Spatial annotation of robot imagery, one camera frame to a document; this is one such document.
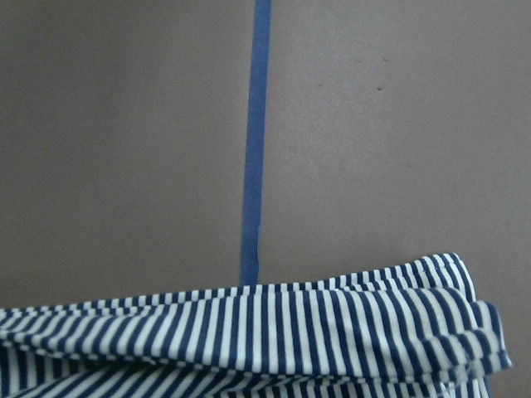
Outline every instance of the gray surface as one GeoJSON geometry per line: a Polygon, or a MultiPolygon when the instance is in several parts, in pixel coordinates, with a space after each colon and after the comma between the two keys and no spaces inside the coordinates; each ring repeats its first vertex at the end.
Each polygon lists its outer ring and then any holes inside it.
{"type": "MultiPolygon", "coordinates": [[[[126,4],[0,3],[0,307],[237,283],[252,3],[126,4]]],[[[529,396],[531,3],[330,4],[273,8],[261,282],[455,251],[529,396]]]]}

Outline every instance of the striped shirt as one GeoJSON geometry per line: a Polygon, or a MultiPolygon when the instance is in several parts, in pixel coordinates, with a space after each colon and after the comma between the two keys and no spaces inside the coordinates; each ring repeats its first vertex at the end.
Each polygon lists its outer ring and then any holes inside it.
{"type": "Polygon", "coordinates": [[[456,254],[317,282],[0,309],[1,397],[474,397],[511,367],[456,254]]]}

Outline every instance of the painter's tape strip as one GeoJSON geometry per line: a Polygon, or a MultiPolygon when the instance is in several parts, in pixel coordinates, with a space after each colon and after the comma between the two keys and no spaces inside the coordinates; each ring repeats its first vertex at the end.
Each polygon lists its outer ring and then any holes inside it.
{"type": "Polygon", "coordinates": [[[247,110],[246,165],[241,218],[240,286],[258,282],[258,237],[261,219],[270,15],[271,0],[256,0],[251,51],[249,108],[247,110]]]}

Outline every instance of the blue and white striped cloth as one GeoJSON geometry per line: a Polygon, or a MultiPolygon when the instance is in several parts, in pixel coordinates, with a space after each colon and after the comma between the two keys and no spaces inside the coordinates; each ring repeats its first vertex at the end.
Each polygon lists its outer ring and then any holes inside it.
{"type": "Polygon", "coordinates": [[[511,367],[455,254],[318,282],[0,310],[1,397],[474,397],[511,367]]]}

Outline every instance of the garment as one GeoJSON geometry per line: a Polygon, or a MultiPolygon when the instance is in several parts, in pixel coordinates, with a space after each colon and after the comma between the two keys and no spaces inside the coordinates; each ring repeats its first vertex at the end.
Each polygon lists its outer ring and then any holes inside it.
{"type": "Polygon", "coordinates": [[[318,282],[0,310],[1,397],[487,397],[511,366],[456,254],[318,282]]]}

